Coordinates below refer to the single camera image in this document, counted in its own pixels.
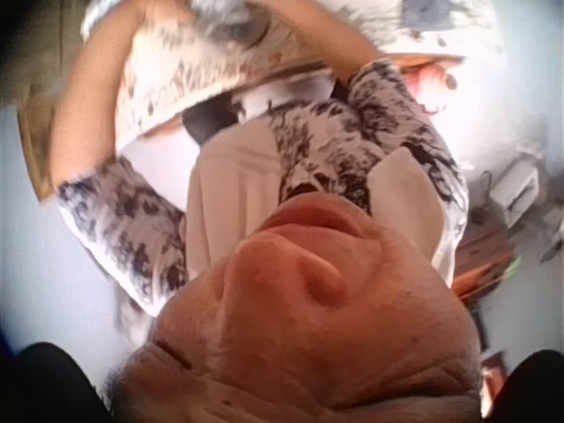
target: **nose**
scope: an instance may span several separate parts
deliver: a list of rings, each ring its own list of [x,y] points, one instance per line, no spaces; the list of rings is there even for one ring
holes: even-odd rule
[[[227,298],[245,302],[252,298],[271,308],[340,307],[349,296],[333,264],[272,233],[255,234],[238,247],[227,265],[225,282]]]

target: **wooden furniture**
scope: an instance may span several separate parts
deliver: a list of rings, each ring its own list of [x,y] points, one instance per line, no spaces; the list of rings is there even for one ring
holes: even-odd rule
[[[452,291],[471,306],[504,280],[515,258],[508,230],[492,211],[474,210],[456,251]]]

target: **sleeve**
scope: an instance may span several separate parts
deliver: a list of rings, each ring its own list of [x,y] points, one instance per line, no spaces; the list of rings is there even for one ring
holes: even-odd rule
[[[466,183],[449,148],[391,61],[381,59],[364,66],[351,79],[348,102],[359,117],[363,137],[386,154],[405,147],[427,173],[458,244],[468,214]]]
[[[149,315],[186,283],[184,214],[126,159],[66,182],[57,197],[73,233]]]

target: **nostril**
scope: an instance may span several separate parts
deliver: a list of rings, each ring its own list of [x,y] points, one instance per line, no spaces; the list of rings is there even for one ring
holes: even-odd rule
[[[325,307],[341,307],[348,299],[348,289],[340,272],[328,263],[304,260],[299,272],[312,300]]]

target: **forearm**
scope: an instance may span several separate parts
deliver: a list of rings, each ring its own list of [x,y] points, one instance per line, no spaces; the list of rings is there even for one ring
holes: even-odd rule
[[[343,82],[382,53],[359,30],[315,0],[258,0],[277,13]]]
[[[50,171],[55,187],[115,155],[115,104],[131,42],[143,23],[137,4],[118,6],[83,47],[57,107]]]

